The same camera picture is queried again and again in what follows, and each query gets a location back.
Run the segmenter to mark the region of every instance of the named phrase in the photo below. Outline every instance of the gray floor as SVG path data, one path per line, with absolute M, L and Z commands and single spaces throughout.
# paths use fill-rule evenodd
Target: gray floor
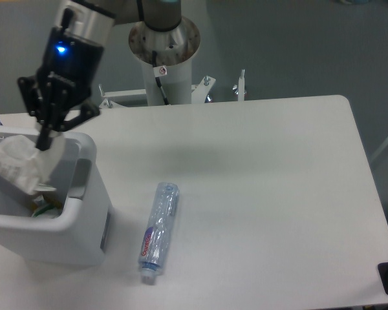
M 58 0 L 0 3 L 0 113 L 24 112 L 16 79 L 41 63 Z M 217 79 L 216 101 L 246 69 L 248 99 L 341 94 L 349 99 L 369 156 L 388 135 L 388 2 L 345 6 L 329 0 L 183 0 L 200 29 L 193 82 Z M 127 47 L 131 25 L 116 27 L 94 80 L 105 91 L 143 88 Z M 388 160 L 374 170 L 388 217 Z

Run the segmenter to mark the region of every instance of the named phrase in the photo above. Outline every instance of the white table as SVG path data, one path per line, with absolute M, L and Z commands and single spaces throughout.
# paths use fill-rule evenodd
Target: white table
M 1 115 L 31 127 L 24 114 Z M 317 309 L 388 303 L 388 227 L 341 96 L 118 108 L 77 128 L 116 214 L 106 261 L 0 247 L 0 309 Z M 180 187 L 164 275 L 137 258 L 156 185 Z

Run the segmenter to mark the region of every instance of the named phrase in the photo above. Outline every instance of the crumpled paper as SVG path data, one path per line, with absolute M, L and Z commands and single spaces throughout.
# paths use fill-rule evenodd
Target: crumpled paper
M 33 195 L 40 183 L 49 180 L 64 150 L 62 134 L 54 138 L 52 148 L 44 152 L 25 136 L 7 137 L 0 142 L 0 176 Z

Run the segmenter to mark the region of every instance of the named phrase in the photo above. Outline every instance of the clear plastic bottle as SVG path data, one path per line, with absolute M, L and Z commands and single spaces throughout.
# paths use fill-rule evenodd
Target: clear plastic bottle
M 177 209 L 179 189 L 172 183 L 159 183 L 148 226 L 144 235 L 139 257 L 141 280 L 154 284 L 155 278 L 164 267 L 175 211 Z

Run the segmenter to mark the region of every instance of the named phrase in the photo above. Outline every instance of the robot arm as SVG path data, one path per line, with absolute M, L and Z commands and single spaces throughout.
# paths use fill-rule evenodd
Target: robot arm
M 47 150 L 52 132 L 68 131 L 99 115 L 90 102 L 91 83 L 111 28 L 144 20 L 156 31 L 168 31 L 181 20 L 180 0 L 67 0 L 56 15 L 43 62 L 36 75 L 21 77 L 23 101 L 41 126 L 36 148 Z M 65 118 L 80 105 L 80 115 Z

